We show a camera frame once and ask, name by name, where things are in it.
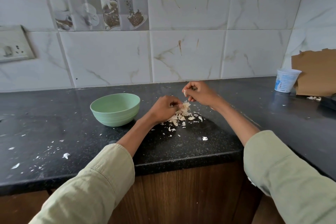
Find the person's left hand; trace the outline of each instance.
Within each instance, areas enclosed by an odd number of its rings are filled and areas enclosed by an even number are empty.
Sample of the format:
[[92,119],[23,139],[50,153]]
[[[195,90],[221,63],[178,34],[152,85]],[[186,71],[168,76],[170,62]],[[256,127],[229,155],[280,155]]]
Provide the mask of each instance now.
[[174,96],[160,97],[146,114],[155,124],[165,122],[182,108],[182,102]]

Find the brown cardboard piece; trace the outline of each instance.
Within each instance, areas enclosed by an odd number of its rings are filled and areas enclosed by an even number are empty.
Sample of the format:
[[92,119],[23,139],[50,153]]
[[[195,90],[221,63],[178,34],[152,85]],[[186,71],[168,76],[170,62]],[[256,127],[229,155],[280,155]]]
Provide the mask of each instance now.
[[336,50],[301,52],[292,56],[292,69],[302,71],[294,85],[297,95],[331,96],[336,93]]

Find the black granite countertop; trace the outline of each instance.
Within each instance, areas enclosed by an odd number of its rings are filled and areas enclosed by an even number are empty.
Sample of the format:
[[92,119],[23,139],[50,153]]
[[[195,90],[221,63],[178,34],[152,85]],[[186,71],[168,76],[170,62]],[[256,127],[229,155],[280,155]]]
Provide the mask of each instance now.
[[[336,112],[314,100],[276,92],[274,83],[274,77],[208,82],[257,126],[273,130],[300,157],[336,180]],[[1,93],[0,195],[57,188],[131,128],[133,123],[119,128],[100,124],[89,108],[95,99],[137,94],[138,119],[159,96],[185,99],[185,84]],[[221,115],[199,103],[192,103],[191,110],[199,112],[203,122],[187,121],[186,128],[173,132],[168,124],[157,125],[149,132],[133,158],[136,175],[242,159],[243,147]],[[70,154],[68,159],[62,158],[65,153]]]

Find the green bowl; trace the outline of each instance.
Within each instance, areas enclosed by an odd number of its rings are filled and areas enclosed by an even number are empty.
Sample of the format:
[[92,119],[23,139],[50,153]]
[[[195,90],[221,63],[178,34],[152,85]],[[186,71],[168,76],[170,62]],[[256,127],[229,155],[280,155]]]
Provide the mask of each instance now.
[[119,127],[137,115],[140,98],[129,93],[108,95],[93,101],[90,109],[95,118],[105,126]]

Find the switch plate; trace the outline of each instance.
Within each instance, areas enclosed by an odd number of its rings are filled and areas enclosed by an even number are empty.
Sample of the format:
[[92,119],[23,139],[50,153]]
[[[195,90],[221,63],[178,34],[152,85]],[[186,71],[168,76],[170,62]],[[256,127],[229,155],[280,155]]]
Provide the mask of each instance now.
[[35,59],[21,26],[0,27],[0,63]]

